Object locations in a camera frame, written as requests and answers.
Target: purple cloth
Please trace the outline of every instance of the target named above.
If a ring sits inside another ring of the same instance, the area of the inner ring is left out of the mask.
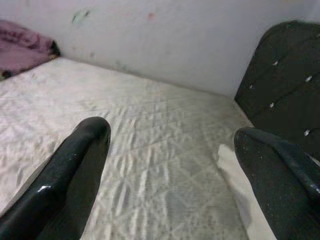
[[[53,40],[0,20],[0,72],[16,75],[50,60]]]

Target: black tufted headboard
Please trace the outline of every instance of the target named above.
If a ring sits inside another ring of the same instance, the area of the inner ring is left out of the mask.
[[[255,127],[320,159],[320,25],[290,21],[268,30],[235,100]]]

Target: white quilted mattress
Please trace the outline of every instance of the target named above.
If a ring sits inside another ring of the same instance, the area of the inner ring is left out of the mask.
[[[112,135],[82,240],[247,239],[216,165],[249,125],[230,99],[65,58],[0,82],[0,210],[92,116]]]

